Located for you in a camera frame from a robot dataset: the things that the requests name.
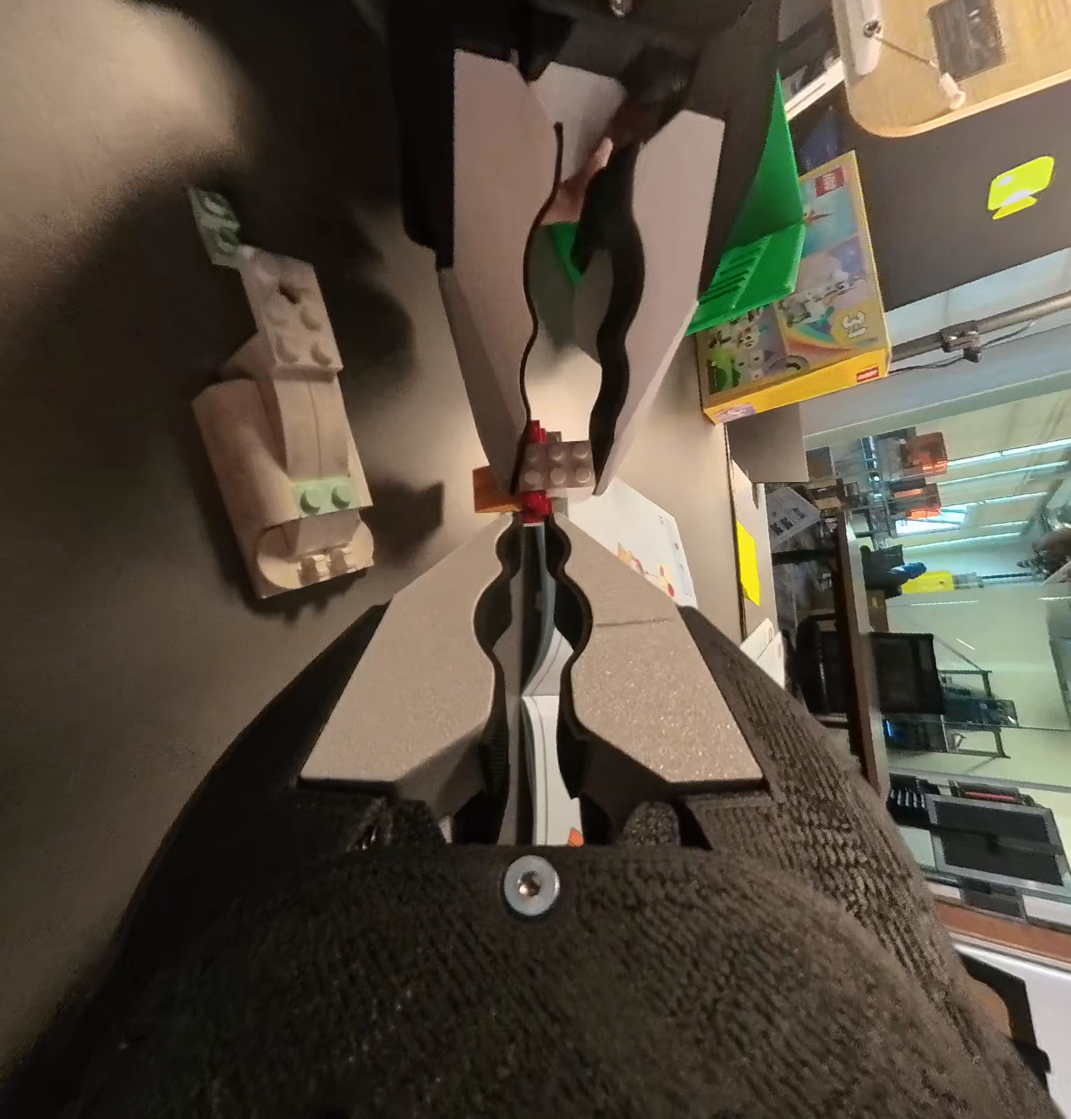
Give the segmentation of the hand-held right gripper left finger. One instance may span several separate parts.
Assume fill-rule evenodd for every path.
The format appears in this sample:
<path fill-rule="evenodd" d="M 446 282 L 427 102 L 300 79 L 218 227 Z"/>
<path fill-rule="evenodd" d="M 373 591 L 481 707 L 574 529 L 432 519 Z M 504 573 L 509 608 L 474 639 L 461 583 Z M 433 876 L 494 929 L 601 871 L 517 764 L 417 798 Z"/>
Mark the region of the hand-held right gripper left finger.
<path fill-rule="evenodd" d="M 306 759 L 310 786 L 468 803 L 494 788 L 505 724 L 494 646 L 509 627 L 520 523 L 499 516 L 389 601 Z"/>

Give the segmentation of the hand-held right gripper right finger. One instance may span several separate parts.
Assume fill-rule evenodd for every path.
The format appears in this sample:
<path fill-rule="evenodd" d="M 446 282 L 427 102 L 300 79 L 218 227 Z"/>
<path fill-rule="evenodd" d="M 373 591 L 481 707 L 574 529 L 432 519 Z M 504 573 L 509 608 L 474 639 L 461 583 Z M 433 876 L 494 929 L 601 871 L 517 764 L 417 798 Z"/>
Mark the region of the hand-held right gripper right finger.
<path fill-rule="evenodd" d="M 639 803 L 763 791 L 765 775 L 667 595 L 576 524 L 545 523 L 560 673 L 556 751 L 572 797 L 605 816 Z"/>

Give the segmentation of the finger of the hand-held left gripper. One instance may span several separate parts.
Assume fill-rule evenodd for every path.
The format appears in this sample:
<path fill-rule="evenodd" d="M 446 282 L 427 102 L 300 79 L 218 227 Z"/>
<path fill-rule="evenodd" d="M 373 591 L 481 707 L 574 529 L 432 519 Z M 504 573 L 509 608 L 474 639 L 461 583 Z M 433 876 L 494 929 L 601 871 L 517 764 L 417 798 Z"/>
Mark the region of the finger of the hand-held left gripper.
<path fill-rule="evenodd" d="M 558 179 L 556 128 L 511 63 L 455 51 L 453 254 L 438 271 L 459 369 L 487 463 L 515 489 L 537 333 L 527 256 Z"/>
<path fill-rule="evenodd" d="M 602 495 L 649 412 L 699 300 L 724 123 L 680 112 L 593 184 L 596 231 L 577 286 L 577 344 L 599 367 L 589 417 Z"/>

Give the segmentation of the small red white lego assembly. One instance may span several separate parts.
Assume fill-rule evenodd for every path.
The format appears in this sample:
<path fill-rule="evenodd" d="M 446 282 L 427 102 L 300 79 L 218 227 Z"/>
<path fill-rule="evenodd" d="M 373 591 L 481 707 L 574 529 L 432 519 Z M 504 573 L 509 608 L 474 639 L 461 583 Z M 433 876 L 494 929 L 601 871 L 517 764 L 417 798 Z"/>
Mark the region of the small red white lego assembly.
<path fill-rule="evenodd" d="M 513 490 L 505 491 L 487 466 L 475 469 L 472 486 L 475 513 L 518 513 L 524 524 L 542 524 L 557 501 L 594 493 L 593 451 L 588 440 L 563 440 L 530 421 Z"/>

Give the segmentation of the open lego instruction booklet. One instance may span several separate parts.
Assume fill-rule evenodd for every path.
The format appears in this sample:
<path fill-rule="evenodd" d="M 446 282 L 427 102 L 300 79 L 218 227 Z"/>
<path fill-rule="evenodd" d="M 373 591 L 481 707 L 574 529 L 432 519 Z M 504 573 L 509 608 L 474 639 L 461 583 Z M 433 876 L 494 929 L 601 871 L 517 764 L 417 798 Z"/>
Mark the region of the open lego instruction booklet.
<path fill-rule="evenodd" d="M 621 481 L 600 497 L 569 499 L 561 506 L 566 518 L 675 604 L 697 605 L 678 525 L 668 511 Z M 534 646 L 526 653 L 520 694 L 532 839 L 539 846 L 580 846 L 584 844 L 582 809 L 558 771 L 556 744 L 560 677 L 571 646 L 556 628 L 556 582 L 548 568 L 547 537 L 542 527 L 530 526 L 527 533 L 534 547 Z"/>

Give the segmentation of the yellow lego set box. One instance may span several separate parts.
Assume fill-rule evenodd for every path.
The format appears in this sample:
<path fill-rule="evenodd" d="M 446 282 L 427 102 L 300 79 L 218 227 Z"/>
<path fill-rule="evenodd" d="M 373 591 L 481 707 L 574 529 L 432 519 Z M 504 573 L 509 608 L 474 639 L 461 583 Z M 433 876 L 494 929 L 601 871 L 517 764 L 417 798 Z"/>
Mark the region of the yellow lego set box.
<path fill-rule="evenodd" d="M 697 336 L 699 399 L 715 424 L 887 376 L 892 345 L 853 151 L 804 175 L 793 292 Z"/>

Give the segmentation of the large white lego assembly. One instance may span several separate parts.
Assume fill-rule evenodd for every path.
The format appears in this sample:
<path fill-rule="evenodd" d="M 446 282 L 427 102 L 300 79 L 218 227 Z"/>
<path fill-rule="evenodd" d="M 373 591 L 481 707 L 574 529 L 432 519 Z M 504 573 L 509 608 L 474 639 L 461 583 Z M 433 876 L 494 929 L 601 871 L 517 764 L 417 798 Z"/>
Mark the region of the large white lego assembly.
<path fill-rule="evenodd" d="M 237 273 L 253 322 L 220 378 L 192 399 L 253 595 L 360 573 L 375 562 L 363 518 L 374 502 L 314 265 L 245 243 L 220 192 L 186 192 L 207 256 Z"/>

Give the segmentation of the green plastic bin with dividers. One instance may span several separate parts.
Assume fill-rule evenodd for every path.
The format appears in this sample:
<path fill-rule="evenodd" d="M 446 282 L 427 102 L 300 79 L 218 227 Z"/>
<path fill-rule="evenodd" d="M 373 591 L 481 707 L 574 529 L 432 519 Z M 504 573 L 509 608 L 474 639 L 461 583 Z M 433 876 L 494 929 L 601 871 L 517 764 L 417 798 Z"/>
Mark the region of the green plastic bin with dividers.
<path fill-rule="evenodd" d="M 778 79 L 757 175 L 685 333 L 710 330 L 791 294 L 805 231 L 804 192 Z"/>

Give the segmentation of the metal tripod pole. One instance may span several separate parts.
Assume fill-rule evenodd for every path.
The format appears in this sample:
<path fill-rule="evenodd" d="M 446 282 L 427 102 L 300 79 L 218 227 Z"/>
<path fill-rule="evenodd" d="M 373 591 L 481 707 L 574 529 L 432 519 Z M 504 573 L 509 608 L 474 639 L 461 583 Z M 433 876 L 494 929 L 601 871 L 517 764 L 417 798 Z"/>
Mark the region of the metal tripod pole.
<path fill-rule="evenodd" d="M 1069 311 L 1071 288 L 1000 314 L 945 326 L 934 333 L 898 344 L 890 355 L 890 366 L 900 374 L 938 370 L 962 361 L 977 364 L 988 349 L 1013 342 L 1040 321 Z"/>

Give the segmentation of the yellow sticker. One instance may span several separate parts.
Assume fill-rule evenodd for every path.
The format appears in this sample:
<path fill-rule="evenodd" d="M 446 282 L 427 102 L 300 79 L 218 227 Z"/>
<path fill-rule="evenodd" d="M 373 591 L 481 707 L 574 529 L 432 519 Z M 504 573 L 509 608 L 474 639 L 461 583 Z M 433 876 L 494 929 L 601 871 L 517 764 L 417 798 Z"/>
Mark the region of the yellow sticker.
<path fill-rule="evenodd" d="M 1056 160 L 1040 156 L 992 179 L 987 207 L 993 220 L 1000 220 L 1039 203 L 1054 180 Z"/>

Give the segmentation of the black equipment case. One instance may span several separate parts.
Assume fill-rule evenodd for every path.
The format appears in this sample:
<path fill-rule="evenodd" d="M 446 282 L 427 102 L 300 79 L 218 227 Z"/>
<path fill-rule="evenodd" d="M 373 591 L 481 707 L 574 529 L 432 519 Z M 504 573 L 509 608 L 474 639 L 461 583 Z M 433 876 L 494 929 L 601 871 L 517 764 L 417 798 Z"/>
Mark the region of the black equipment case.
<path fill-rule="evenodd" d="M 1039 803 L 924 797 L 934 871 L 1071 899 L 1071 869 L 1054 814 Z"/>

